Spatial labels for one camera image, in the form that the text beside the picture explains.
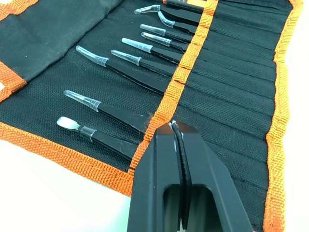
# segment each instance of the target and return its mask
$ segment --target white surface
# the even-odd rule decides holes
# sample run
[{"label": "white surface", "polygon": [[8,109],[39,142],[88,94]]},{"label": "white surface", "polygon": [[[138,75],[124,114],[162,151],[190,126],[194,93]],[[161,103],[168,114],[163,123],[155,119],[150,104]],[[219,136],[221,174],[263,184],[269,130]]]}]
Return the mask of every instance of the white surface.
[{"label": "white surface", "polygon": [[[286,57],[291,110],[284,138],[287,232],[308,229],[308,22],[305,4]],[[128,197],[1,140],[0,183],[0,231],[126,231]]]}]

